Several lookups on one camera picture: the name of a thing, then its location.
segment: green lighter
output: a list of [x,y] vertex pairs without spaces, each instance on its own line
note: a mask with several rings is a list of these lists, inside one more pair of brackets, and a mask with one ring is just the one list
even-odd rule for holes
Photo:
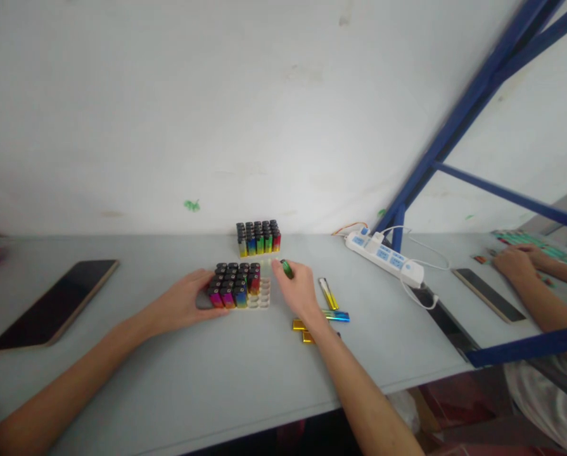
[[283,266],[283,272],[288,276],[288,279],[294,278],[294,272],[291,270],[290,264],[286,260],[281,260],[281,265]]

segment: person's left hand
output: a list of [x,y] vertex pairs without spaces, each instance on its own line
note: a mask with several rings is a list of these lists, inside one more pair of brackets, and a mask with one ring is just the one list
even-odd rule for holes
[[205,269],[198,269],[177,281],[161,297],[137,314],[150,328],[152,335],[175,331],[229,313],[225,308],[199,309],[196,297],[214,276]]
[[534,278],[537,275],[530,257],[518,249],[506,248],[494,257],[492,263],[510,281]]

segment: green paint mark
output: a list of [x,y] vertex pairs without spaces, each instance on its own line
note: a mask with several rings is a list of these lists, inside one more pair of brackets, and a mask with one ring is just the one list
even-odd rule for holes
[[196,200],[194,203],[187,199],[184,202],[184,207],[187,208],[189,211],[192,212],[199,212],[201,210],[201,206],[199,206],[199,200]]

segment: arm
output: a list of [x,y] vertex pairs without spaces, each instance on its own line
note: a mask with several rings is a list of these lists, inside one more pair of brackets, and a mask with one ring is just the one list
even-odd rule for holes
[[195,299],[212,278],[203,269],[112,329],[76,364],[0,423],[0,455],[42,455],[143,342],[158,334],[220,317],[226,309],[199,310]]
[[521,244],[512,246],[510,249],[526,252],[535,268],[567,283],[567,264],[547,256],[537,246],[533,244]]
[[567,328],[567,305],[538,277],[529,256],[519,249],[508,248],[493,260],[507,277],[543,332]]
[[272,263],[274,274],[286,303],[302,319],[319,347],[363,454],[424,454],[410,429],[323,316],[311,269],[288,263],[294,271],[292,280],[276,260]]

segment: hand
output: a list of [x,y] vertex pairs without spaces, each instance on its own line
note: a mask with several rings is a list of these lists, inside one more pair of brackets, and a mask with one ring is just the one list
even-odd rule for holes
[[151,335],[175,331],[229,313],[225,308],[199,309],[196,297],[214,276],[205,269],[198,269],[177,281],[164,294],[140,311],[136,317],[150,328]]
[[303,264],[289,260],[287,262],[294,273],[293,279],[288,279],[279,261],[272,261],[272,271],[277,278],[286,304],[305,325],[312,325],[325,320],[315,295],[313,271],[310,267]]
[[547,270],[549,267],[557,263],[557,261],[551,258],[551,256],[547,255],[534,244],[519,244],[510,246],[508,248],[525,252],[530,258],[530,261],[532,262],[534,267],[543,271]]
[[537,276],[537,270],[532,265],[530,257],[520,249],[506,248],[494,257],[492,263],[512,282]]

